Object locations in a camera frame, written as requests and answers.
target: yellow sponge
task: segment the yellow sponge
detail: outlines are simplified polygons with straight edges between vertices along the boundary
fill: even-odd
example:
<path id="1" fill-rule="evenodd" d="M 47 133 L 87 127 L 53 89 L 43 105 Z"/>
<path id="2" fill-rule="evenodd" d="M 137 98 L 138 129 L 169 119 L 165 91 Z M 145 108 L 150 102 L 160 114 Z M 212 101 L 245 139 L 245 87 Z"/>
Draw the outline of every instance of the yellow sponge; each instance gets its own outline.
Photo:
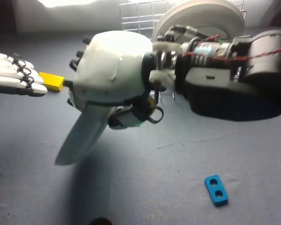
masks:
<path id="1" fill-rule="evenodd" d="M 47 73 L 43 73 L 43 72 L 40 72 L 39 75 L 44 80 L 44 86 L 47 89 L 55 90 L 55 91 L 61 91 L 62 84 L 63 84 L 64 79 L 65 79 L 64 77 L 56 76 L 56 75 L 53 75 L 53 74 L 47 74 Z"/>

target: blue block with two holes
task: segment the blue block with two holes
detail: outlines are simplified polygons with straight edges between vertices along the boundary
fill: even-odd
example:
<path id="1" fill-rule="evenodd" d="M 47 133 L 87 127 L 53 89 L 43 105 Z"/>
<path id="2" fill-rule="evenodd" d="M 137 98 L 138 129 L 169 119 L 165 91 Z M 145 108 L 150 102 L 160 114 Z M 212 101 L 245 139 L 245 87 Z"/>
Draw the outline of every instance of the blue block with two holes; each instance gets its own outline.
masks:
<path id="1" fill-rule="evenodd" d="M 216 174 L 206 177 L 204 182 L 210 197 L 216 206 L 222 206 L 228 203 L 228 195 L 219 175 Z"/>

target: bright light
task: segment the bright light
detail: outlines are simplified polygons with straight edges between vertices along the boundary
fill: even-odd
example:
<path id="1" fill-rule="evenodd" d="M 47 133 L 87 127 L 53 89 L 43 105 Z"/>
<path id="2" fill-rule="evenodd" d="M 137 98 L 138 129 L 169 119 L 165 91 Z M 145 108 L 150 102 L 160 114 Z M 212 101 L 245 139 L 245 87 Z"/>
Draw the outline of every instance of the bright light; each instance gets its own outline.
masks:
<path id="1" fill-rule="evenodd" d="M 38 0 L 44 6 L 52 8 L 56 6 L 85 5 L 95 0 Z"/>

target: wire rack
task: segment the wire rack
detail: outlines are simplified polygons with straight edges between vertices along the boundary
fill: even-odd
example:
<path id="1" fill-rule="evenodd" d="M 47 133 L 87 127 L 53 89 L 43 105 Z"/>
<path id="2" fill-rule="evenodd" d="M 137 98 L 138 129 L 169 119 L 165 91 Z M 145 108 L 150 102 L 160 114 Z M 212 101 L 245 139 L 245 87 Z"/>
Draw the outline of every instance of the wire rack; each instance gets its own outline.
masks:
<path id="1" fill-rule="evenodd" d="M 138 32 L 151 38 L 154 27 L 160 18 L 172 7 L 186 2 L 189 0 L 151 0 L 142 2 L 130 2 L 121 4 L 119 6 L 121 18 L 122 18 L 122 30 Z M 243 14 L 244 19 L 246 18 L 247 11 L 243 9 L 244 0 L 239 0 L 239 4 L 235 6 Z M 175 94 L 171 91 L 165 91 L 159 93 L 161 101 L 161 94 L 171 93 L 173 99 Z"/>

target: gray table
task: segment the gray table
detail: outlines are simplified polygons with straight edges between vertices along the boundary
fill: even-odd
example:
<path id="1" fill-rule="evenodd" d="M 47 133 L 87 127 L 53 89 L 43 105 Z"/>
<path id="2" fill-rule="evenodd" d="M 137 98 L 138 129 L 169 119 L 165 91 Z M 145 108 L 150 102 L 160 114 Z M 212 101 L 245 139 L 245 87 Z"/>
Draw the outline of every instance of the gray table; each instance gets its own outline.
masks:
<path id="1" fill-rule="evenodd" d="M 74 76 L 82 34 L 0 37 L 37 71 Z M 55 157 L 79 112 L 67 90 L 41 98 L 0 94 L 0 225 L 281 225 L 281 116 L 236 123 L 195 115 L 165 94 L 164 120 L 106 129 L 90 156 Z M 229 204 L 216 208 L 204 178 L 219 174 Z"/>

